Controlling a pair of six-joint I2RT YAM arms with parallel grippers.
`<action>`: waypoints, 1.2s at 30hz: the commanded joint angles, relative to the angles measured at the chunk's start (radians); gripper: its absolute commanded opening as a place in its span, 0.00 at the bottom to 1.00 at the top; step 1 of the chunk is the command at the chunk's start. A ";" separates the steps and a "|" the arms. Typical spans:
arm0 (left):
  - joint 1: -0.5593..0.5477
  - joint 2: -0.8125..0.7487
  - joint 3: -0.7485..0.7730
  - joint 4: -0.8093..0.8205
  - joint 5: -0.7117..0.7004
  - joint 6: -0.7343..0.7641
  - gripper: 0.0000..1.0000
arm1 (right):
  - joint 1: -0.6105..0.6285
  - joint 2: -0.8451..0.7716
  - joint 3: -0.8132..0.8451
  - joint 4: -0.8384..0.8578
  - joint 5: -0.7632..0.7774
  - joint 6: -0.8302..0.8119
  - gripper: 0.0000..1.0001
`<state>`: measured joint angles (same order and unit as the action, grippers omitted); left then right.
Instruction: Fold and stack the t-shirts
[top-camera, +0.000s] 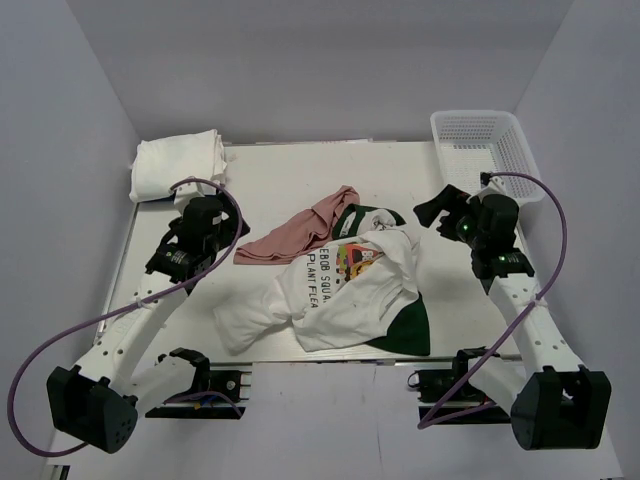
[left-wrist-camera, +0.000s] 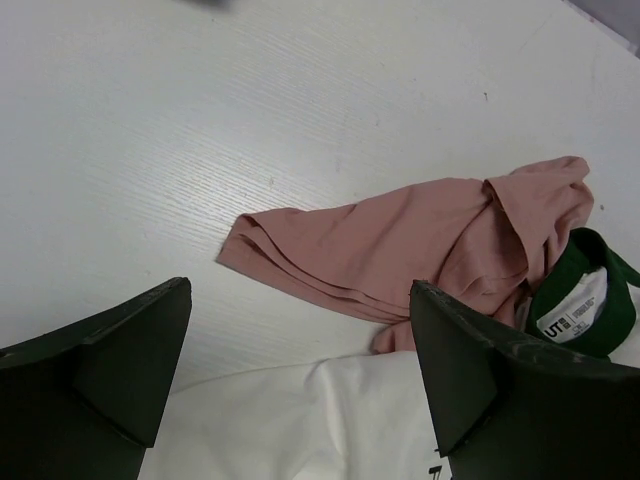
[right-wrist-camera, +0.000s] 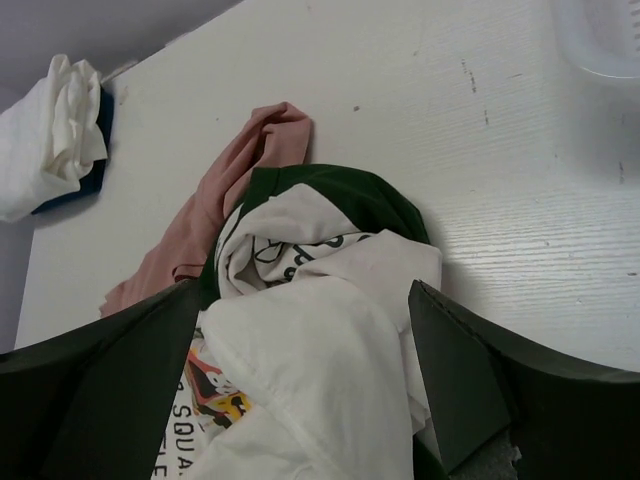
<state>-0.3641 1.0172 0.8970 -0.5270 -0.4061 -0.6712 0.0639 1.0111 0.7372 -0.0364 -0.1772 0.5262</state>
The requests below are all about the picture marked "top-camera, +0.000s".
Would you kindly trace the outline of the pink mario t shirt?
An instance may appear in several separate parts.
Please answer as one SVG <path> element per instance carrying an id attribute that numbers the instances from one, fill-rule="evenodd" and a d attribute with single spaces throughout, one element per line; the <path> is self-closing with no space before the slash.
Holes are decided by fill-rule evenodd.
<path id="1" fill-rule="evenodd" d="M 264 237 L 236 249 L 236 265 L 287 265 L 297 257 L 324 246 L 331 240 L 332 229 L 351 204 L 360 196 L 351 186 L 318 201 Z"/>

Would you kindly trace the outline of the white green spongebob t shirt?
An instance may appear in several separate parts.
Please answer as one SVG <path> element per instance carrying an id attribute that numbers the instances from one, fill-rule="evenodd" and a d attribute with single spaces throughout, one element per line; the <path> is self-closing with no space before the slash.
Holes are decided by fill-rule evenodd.
<path id="1" fill-rule="evenodd" d="M 367 344 L 401 355 L 431 352 L 428 314 L 418 289 L 419 240 L 397 212 L 348 206 L 325 245 L 214 311 L 231 354 L 282 325 L 306 352 Z"/>

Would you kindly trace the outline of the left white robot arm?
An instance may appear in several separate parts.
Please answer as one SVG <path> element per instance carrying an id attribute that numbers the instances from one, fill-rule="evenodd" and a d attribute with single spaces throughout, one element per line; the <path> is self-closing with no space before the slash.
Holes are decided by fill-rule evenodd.
<path id="1" fill-rule="evenodd" d="M 137 366 L 169 317 L 214 267 L 219 252 L 249 231 L 225 194 L 195 196 L 173 219 L 132 299 L 75 364 L 46 382 L 54 427 L 84 444 L 115 453 L 139 418 L 172 399 L 199 399 L 211 387 L 210 361 L 178 347 L 139 372 Z"/>

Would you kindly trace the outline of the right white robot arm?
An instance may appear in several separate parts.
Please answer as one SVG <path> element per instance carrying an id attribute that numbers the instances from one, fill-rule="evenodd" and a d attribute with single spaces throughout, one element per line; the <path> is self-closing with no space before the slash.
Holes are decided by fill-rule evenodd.
<path id="1" fill-rule="evenodd" d="M 544 301 L 553 284 L 539 284 L 528 257 L 516 246 L 521 207 L 548 193 L 537 187 L 519 195 L 493 178 L 475 195 L 447 185 L 415 206 L 421 226 L 434 226 L 441 237 L 469 247 L 473 274 L 506 323 L 493 346 L 458 352 L 452 386 L 420 420 L 420 429 L 451 420 L 439 410 L 456 394 L 472 399 L 482 392 L 489 406 L 508 414 L 525 450 L 599 446 L 611 383 L 568 345 Z"/>

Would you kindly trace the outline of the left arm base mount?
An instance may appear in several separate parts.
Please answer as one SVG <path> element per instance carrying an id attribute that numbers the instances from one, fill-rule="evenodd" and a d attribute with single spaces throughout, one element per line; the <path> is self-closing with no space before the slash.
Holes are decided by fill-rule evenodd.
<path id="1" fill-rule="evenodd" d="M 194 375 L 188 390 L 179 392 L 145 414 L 153 419 L 239 420 L 249 399 L 251 371 L 246 367 L 212 367 L 195 350 L 178 348 L 157 359 L 185 360 Z"/>

